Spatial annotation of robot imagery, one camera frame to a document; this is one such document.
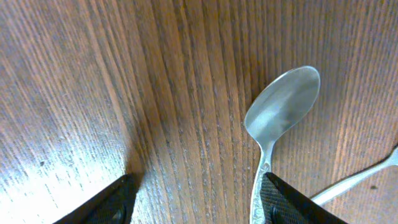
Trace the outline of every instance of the spoon bowl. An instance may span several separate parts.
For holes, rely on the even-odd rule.
[[[262,176],[271,171],[275,142],[299,122],[314,104],[320,87],[317,70],[304,66],[290,70],[265,88],[246,113],[244,125],[261,148],[251,196],[250,223],[264,223],[260,199]]]

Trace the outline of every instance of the tabletop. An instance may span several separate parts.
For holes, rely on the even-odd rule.
[[[1,1],[0,219],[52,223],[140,173],[133,223],[248,223],[256,96],[319,71],[272,158],[310,197],[398,143],[397,62],[397,1]],[[390,167],[324,208],[393,223],[397,179]]]

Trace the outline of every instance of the spoon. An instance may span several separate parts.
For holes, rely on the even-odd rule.
[[[398,166],[398,146],[383,162],[380,162],[374,166],[362,170],[361,172],[358,172],[357,174],[352,175],[351,177],[348,177],[333,184],[316,196],[312,197],[311,200],[318,205],[323,205],[332,198],[345,193],[347,190],[353,188],[355,185],[359,184],[366,178],[389,166]]]
[[[244,125],[261,148],[250,204],[250,223],[265,223],[260,199],[262,176],[271,171],[275,142],[311,109],[320,87],[317,70],[304,66],[290,70],[264,89],[246,113]]]

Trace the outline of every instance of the silver utensil handle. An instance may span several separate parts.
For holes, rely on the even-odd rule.
[[[329,200],[333,199],[334,197],[337,197],[343,193],[345,193],[347,190],[351,189],[358,183],[362,182],[364,179],[370,177],[376,172],[379,172],[380,170],[390,166],[390,163],[388,160],[379,163],[375,166],[372,166],[364,171],[358,172],[357,174],[352,175],[351,177],[348,177],[346,179],[343,179],[326,190],[320,192],[319,194],[313,196],[311,200],[315,202],[317,205],[323,205],[324,203],[328,202]]]
[[[262,176],[266,172],[270,171],[271,167],[268,163],[266,163],[264,154],[261,153],[259,167],[256,172],[256,177],[254,178],[254,187],[251,193],[250,224],[264,224],[266,222],[264,210],[262,209],[260,190],[262,184]]]

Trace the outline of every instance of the wooden table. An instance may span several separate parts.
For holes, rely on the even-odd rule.
[[[243,119],[280,74],[320,72],[272,168],[311,196],[398,143],[397,1],[1,1],[0,219],[51,223],[128,172],[133,223],[248,223]],[[325,208],[398,220],[398,169]]]

